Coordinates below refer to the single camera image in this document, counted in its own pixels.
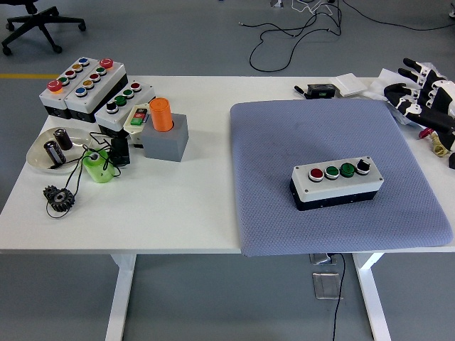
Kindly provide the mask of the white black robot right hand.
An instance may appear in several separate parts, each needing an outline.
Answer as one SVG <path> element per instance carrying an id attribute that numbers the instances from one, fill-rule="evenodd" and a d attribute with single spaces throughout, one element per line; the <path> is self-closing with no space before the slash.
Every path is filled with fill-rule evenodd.
<path id="1" fill-rule="evenodd" d="M 398 85 L 397 98 L 392 105 L 407 119 L 433 129 L 443 147 L 454 150 L 454 82 L 432 67 L 404 58 L 406 68 L 398 73 L 410 79 L 417 89 Z"/>

